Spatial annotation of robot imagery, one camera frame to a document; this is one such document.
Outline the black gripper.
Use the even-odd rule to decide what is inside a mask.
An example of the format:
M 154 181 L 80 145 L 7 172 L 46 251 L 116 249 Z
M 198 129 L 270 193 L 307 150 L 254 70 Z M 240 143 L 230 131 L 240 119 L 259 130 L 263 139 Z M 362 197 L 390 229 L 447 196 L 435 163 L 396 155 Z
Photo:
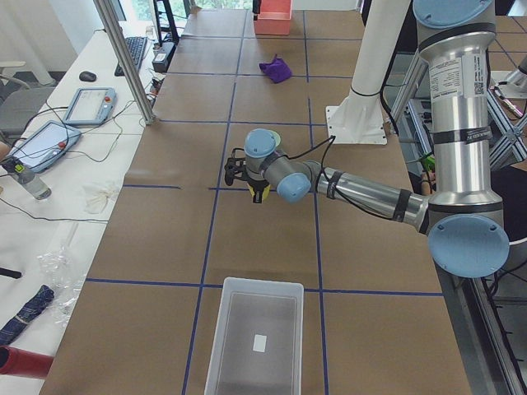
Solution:
M 245 152 L 242 148 L 233 148 L 231 155 L 227 158 L 224 165 L 224 182 L 227 186 L 232 186 L 235 180 L 247 181 Z

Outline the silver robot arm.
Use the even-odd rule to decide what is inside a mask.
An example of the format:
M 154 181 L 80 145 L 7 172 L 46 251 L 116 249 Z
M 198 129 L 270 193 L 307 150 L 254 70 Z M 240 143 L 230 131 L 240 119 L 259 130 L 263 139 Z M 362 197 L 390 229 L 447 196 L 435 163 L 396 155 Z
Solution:
M 326 109 L 328 144 L 384 144 L 382 91 L 403 22 L 417 22 L 417 50 L 388 111 L 410 143 L 430 194 L 422 196 L 289 156 L 274 131 L 257 128 L 244 155 L 231 155 L 224 180 L 241 180 L 254 202 L 271 188 L 288 202 L 308 193 L 338 199 L 428 238 L 434 262 L 458 277 L 487 277 L 504 266 L 510 242 L 503 202 L 492 190 L 487 49 L 496 36 L 491 1 L 374 1 L 348 96 Z

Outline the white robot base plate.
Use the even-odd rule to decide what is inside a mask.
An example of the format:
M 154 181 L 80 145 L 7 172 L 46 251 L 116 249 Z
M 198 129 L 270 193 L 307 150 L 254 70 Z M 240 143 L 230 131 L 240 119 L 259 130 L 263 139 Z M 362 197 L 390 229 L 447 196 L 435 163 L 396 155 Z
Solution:
M 328 135 L 335 144 L 386 145 L 384 119 L 380 104 L 367 106 L 327 106 Z

